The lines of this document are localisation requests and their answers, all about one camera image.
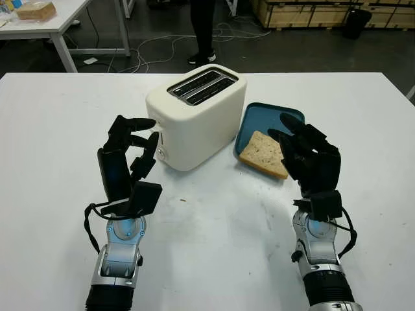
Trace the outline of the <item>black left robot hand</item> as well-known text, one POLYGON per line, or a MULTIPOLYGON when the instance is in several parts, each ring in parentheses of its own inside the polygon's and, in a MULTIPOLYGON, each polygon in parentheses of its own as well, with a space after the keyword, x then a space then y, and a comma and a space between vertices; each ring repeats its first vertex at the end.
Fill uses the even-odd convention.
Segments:
POLYGON ((104 191, 108 203, 100 211, 107 218, 138 218, 152 214, 162 187, 144 181, 156 163, 154 154, 159 133, 148 138, 134 133, 149 130, 156 121, 147 118, 127 119, 118 115, 108 131, 108 140, 97 151, 104 191))

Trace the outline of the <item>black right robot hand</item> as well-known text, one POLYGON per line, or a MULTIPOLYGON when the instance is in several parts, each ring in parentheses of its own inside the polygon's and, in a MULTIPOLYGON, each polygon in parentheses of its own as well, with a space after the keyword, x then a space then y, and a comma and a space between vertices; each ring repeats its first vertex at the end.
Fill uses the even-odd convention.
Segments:
POLYGON ((281 162, 300 186, 302 197, 335 190, 340 175, 341 156, 326 135, 311 124, 305 124, 288 113, 280 121, 291 132, 269 129, 268 135, 279 143, 281 162))

